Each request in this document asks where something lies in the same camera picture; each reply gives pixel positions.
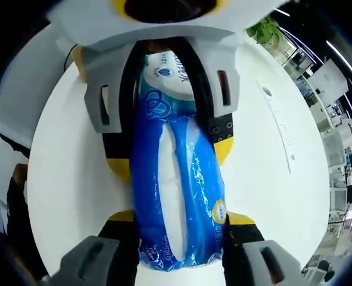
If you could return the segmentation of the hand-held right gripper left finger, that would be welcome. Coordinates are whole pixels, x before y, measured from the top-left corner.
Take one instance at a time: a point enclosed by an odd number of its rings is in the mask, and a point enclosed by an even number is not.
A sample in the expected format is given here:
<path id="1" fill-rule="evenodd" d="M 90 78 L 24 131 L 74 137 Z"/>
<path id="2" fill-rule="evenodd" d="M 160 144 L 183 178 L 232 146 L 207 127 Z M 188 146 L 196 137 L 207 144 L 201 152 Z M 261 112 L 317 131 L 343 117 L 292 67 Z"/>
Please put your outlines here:
<path id="1" fill-rule="evenodd" d="M 115 213 L 99 235 L 85 238 L 63 256 L 51 284 L 134 285 L 139 243 L 135 212 Z"/>

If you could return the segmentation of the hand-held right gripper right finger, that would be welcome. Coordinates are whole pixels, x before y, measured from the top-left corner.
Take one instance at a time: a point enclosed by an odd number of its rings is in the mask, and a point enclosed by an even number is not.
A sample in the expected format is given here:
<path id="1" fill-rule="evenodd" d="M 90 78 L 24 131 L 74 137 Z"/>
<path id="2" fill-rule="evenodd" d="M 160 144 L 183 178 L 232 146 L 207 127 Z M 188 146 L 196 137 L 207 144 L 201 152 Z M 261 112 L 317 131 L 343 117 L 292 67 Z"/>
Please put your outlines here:
<path id="1" fill-rule="evenodd" d="M 243 214 L 226 215 L 222 265 L 226 285 L 302 284 L 298 260 Z"/>

